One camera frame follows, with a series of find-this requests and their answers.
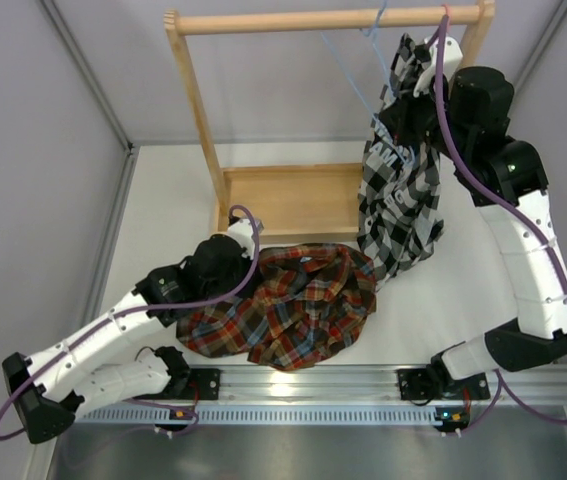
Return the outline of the wooden clothes rack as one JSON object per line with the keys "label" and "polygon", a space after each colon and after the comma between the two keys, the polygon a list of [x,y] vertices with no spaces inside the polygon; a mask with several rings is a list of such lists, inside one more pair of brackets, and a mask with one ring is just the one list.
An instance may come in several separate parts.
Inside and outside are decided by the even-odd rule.
{"label": "wooden clothes rack", "polygon": [[[351,30],[434,26],[440,7],[263,13],[229,16],[182,16],[168,10],[163,24],[181,75],[216,196],[213,227],[224,228],[234,203],[252,209],[264,221],[266,243],[351,241],[358,231],[356,191],[361,181],[357,163],[223,168],[220,166],[194,65],[190,36],[296,31]],[[475,62],[495,15],[492,1],[451,6],[451,21],[465,26],[461,41],[463,66]]]}

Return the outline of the red brown plaid shirt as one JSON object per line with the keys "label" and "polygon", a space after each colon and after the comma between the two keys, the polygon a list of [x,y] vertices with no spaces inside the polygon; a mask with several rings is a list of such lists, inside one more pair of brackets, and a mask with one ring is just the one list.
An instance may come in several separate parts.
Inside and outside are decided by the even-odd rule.
{"label": "red brown plaid shirt", "polygon": [[351,347],[376,310],[373,262],[344,244],[266,248],[259,273],[252,296],[178,321],[176,339],[206,358],[245,354],[254,364],[293,371]]}

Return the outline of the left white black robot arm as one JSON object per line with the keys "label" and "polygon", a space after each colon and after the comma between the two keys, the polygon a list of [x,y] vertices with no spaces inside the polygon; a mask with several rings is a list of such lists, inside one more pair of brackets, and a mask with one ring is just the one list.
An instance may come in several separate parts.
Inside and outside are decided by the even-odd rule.
{"label": "left white black robot arm", "polygon": [[249,290],[259,247],[256,234],[215,234],[180,262],[151,270],[115,306],[66,339],[5,358],[6,405],[15,409],[20,433],[41,444],[101,407],[143,395],[184,395],[190,369],[174,347],[161,347],[147,360],[109,361],[195,310]]}

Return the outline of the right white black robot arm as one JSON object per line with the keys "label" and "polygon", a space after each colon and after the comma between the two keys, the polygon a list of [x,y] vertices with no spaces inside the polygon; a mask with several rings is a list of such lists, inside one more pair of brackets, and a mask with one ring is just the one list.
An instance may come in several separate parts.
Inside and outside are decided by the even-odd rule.
{"label": "right white black robot arm", "polygon": [[485,66],[452,80],[394,76],[396,96],[380,119],[402,145],[450,158],[458,181],[498,246],[514,293],[514,319],[431,359],[428,384],[441,396],[489,370],[528,370],[567,355],[567,272],[553,230],[549,182],[534,146],[507,130],[514,87]]}

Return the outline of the aluminium mounting rail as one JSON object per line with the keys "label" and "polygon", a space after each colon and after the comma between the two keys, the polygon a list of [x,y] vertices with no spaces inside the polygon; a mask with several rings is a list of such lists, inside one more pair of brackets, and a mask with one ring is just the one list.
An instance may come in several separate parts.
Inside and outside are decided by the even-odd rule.
{"label": "aluminium mounting rail", "polygon": [[231,365],[195,368],[177,394],[141,395],[152,376],[110,381],[106,370],[80,387],[76,423],[186,426],[336,425],[433,427],[454,432],[489,405],[567,408],[567,364],[486,373],[451,393],[433,394],[407,366],[319,366],[284,373]]}

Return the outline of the black white checkered shirt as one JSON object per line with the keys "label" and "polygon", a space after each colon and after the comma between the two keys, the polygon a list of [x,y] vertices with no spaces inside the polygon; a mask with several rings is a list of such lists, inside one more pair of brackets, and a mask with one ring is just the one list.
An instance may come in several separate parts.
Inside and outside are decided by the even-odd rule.
{"label": "black white checkered shirt", "polygon": [[438,153],[424,143],[401,145],[382,118],[423,71],[418,47],[402,35],[363,150],[356,241],[372,261],[377,289],[432,257],[444,231]]}

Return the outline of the pink plastic hanger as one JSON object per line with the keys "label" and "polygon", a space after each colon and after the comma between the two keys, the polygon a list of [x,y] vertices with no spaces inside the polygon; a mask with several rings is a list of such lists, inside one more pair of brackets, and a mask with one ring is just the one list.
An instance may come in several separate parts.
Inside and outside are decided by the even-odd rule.
{"label": "pink plastic hanger", "polygon": [[450,24],[452,18],[450,5],[447,3],[443,3],[441,7],[443,8],[444,11],[443,18],[446,20],[447,24]]}

